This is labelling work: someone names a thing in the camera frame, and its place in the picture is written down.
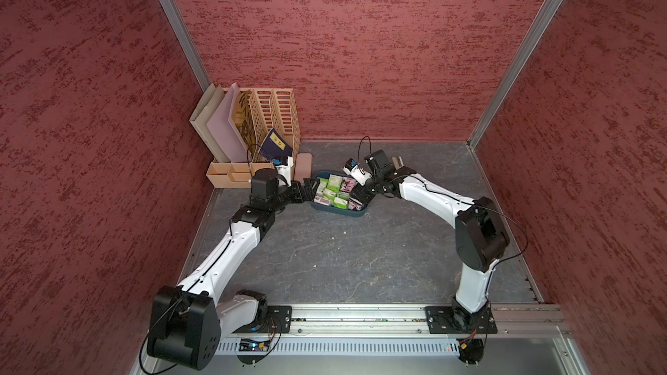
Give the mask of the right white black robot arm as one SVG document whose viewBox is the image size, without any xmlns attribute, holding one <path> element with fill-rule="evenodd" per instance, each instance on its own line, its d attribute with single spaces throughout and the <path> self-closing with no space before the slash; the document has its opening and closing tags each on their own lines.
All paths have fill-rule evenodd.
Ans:
<svg viewBox="0 0 667 375">
<path fill-rule="evenodd" d="M 443 189 L 410 168 L 390 168 L 385 175 L 373 175 L 359 167 L 345 171 L 357 181 L 352 198 L 362 206 L 379 194 L 391 194 L 425 208 L 454 229 L 462 271 L 446 319 L 459 331 L 479 326 L 490 307 L 488 293 L 493 274 L 505 260 L 505 250 L 510 245 L 501 213 L 493 201 Z"/>
</svg>

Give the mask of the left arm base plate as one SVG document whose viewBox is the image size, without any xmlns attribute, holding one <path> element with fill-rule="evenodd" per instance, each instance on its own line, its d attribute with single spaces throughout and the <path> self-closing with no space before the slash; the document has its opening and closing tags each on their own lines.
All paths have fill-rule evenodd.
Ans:
<svg viewBox="0 0 667 375">
<path fill-rule="evenodd" d="M 260 306 L 252 321 L 236 328 L 234 334 L 267 334 L 270 329 L 282 334 L 289 333 L 292 317 L 291 306 Z"/>
</svg>

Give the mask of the aluminium front rail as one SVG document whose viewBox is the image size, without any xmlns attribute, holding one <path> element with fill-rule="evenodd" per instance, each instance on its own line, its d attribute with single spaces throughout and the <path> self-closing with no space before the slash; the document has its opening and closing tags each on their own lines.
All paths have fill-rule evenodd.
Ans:
<svg viewBox="0 0 667 375">
<path fill-rule="evenodd" d="M 252 321 L 260 306 L 255 298 L 239 295 L 221 305 L 198 306 L 182 300 L 172 306 L 156 306 L 149 323 L 149 336 L 165 339 L 172 333 L 187 332 L 188 321 L 195 321 L 195 331 L 205 339 L 222 340 L 239 326 Z M 416 338 L 441 336 L 453 339 L 485 336 L 507 338 L 568 337 L 571 330 L 556 305 L 496 304 L 490 306 L 497 334 L 447 335 L 429 333 L 424 308 L 416 304 L 295 304 L 290 332 L 292 336 Z"/>
</svg>

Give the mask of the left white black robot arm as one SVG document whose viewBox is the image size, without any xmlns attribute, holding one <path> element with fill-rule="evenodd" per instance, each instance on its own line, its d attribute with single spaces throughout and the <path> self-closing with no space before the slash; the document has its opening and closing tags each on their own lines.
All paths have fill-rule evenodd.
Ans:
<svg viewBox="0 0 667 375">
<path fill-rule="evenodd" d="M 171 367 L 201 370 L 212 361 L 221 340 L 246 327 L 279 340 L 281 321 L 269 312 L 266 296 L 241 290 L 221 302 L 225 287 L 244 259 L 265 238 L 276 216 L 290 204 L 311 202 L 319 181 L 288 182 L 272 169 L 251 180 L 248 202 L 229 221 L 229 229 L 212 253 L 176 286 L 163 286 L 154 297 L 142 356 Z"/>
</svg>

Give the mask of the pink pencil case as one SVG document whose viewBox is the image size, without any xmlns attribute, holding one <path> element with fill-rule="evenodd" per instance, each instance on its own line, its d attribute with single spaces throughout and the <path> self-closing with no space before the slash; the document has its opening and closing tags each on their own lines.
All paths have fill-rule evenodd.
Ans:
<svg viewBox="0 0 667 375">
<path fill-rule="evenodd" d="M 310 153 L 300 153 L 295 157 L 294 180 L 304 182 L 312 176 L 313 156 Z"/>
</svg>

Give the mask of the dark blue booklet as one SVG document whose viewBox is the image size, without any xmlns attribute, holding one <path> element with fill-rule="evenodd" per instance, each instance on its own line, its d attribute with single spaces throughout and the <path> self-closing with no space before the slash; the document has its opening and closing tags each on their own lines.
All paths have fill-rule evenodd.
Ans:
<svg viewBox="0 0 667 375">
<path fill-rule="evenodd" d="M 271 128 L 260 144 L 258 155 L 269 163 L 274 163 L 281 158 L 293 156 L 294 150 L 275 128 Z"/>
</svg>

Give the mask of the teal plastic storage box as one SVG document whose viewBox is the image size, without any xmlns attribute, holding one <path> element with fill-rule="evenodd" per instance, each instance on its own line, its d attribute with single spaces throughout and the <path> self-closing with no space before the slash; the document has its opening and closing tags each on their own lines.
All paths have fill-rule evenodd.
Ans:
<svg viewBox="0 0 667 375">
<path fill-rule="evenodd" d="M 324 170 L 320 172 L 314 173 L 312 176 L 313 179 L 328 179 L 328 177 L 331 175 L 332 171 Z M 337 208 L 335 206 L 325 206 L 319 203 L 316 203 L 312 201 L 310 203 L 311 207 L 315 210 L 321 211 L 321 212 L 327 212 L 335 215 L 343 215 L 347 217 L 353 217 L 353 218 L 359 218 L 362 217 L 363 215 L 366 214 L 368 211 L 368 207 L 364 207 L 361 210 L 349 210 L 349 209 L 341 209 Z"/>
</svg>

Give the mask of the green tissue pack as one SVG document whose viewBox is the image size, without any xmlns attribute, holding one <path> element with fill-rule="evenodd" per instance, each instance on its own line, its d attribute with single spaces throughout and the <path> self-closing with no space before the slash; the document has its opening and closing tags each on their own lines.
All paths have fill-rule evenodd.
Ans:
<svg viewBox="0 0 667 375">
<path fill-rule="evenodd" d="M 333 201 L 337 197 L 337 194 L 331 189 L 324 189 L 322 194 L 326 199 L 330 201 Z"/>
<path fill-rule="evenodd" d="M 318 188 L 316 189 L 316 194 L 322 196 L 327 187 L 328 187 L 328 179 L 319 177 L 319 185 Z"/>
<path fill-rule="evenodd" d="M 348 209 L 348 200 L 335 197 L 335 199 L 333 199 L 333 206 L 335 208 Z"/>
<path fill-rule="evenodd" d="M 339 175 L 330 175 L 328 178 L 327 188 L 333 192 L 339 192 L 342 186 L 343 177 Z"/>
</svg>

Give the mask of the pink tissue pack bottom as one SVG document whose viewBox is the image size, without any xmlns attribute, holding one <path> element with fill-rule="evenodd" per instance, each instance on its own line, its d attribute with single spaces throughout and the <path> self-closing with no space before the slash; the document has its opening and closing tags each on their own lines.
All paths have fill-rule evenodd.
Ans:
<svg viewBox="0 0 667 375">
<path fill-rule="evenodd" d="M 351 211 L 361 211 L 363 210 L 363 206 L 357 201 L 350 199 L 347 201 L 347 209 Z"/>
</svg>

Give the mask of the beige folder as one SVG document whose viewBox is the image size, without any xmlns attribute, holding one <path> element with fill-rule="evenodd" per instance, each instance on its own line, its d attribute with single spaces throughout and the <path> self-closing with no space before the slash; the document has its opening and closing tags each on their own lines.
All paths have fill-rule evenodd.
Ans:
<svg viewBox="0 0 667 375">
<path fill-rule="evenodd" d="M 225 156 L 224 152 L 211 134 L 208 128 L 208 121 L 212 118 L 215 111 L 217 111 L 224 97 L 224 89 L 219 89 L 215 84 L 211 83 L 203 92 L 200 101 L 189 118 L 189 123 L 198 133 L 199 137 L 201 137 L 215 161 L 218 161 L 219 163 L 225 163 L 229 158 Z"/>
</svg>

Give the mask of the gold patterned book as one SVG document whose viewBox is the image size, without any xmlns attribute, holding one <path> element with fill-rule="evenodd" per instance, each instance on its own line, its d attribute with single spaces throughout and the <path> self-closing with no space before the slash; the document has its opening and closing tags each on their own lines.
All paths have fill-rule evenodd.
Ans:
<svg viewBox="0 0 667 375">
<path fill-rule="evenodd" d="M 233 109 L 234 126 L 236 126 L 246 148 L 256 144 L 255 125 L 250 105 L 251 97 L 251 90 L 243 90 L 236 99 Z"/>
</svg>

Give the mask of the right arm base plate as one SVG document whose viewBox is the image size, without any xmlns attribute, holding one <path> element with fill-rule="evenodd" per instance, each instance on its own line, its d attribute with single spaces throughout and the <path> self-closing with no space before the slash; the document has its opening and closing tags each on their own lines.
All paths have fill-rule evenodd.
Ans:
<svg viewBox="0 0 667 375">
<path fill-rule="evenodd" d="M 497 334 L 495 317 L 488 306 L 478 312 L 467 312 L 463 307 L 424 308 L 429 333 L 447 335 Z"/>
</svg>

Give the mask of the lilac folder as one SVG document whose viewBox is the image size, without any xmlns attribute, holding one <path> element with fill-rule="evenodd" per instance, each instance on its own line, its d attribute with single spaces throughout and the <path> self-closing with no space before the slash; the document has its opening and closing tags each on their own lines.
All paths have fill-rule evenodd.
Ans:
<svg viewBox="0 0 667 375">
<path fill-rule="evenodd" d="M 241 89 L 237 83 L 233 83 L 224 92 L 225 97 L 222 99 L 217 111 L 215 111 L 212 118 L 208 121 L 208 128 L 225 156 L 229 158 L 229 161 L 232 163 L 243 163 L 247 159 L 248 148 L 246 148 L 241 140 L 241 136 L 233 122 L 234 104 L 241 93 Z"/>
</svg>

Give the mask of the pink tissue pack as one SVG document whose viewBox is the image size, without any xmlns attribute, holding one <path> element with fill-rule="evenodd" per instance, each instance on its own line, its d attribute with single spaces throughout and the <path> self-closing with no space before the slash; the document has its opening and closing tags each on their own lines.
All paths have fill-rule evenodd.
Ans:
<svg viewBox="0 0 667 375">
<path fill-rule="evenodd" d="M 363 210 L 363 206 L 357 201 L 350 199 L 347 201 L 347 209 L 351 211 L 361 211 Z"/>
<path fill-rule="evenodd" d="M 356 180 L 351 177 L 344 177 L 340 185 L 340 192 L 350 194 L 357 185 Z"/>
<path fill-rule="evenodd" d="M 327 207 L 330 207 L 332 205 L 332 202 L 329 199 L 318 195 L 314 198 L 314 203 Z"/>
</svg>

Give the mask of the beige stapler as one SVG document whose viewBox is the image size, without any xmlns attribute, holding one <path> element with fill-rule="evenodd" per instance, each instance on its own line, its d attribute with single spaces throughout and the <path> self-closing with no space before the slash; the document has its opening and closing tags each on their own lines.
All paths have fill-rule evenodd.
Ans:
<svg viewBox="0 0 667 375">
<path fill-rule="evenodd" d="M 402 160 L 401 156 L 393 156 L 392 157 L 392 162 L 393 162 L 393 165 L 396 169 L 400 169 L 400 168 L 403 168 L 405 166 L 405 163 Z"/>
</svg>

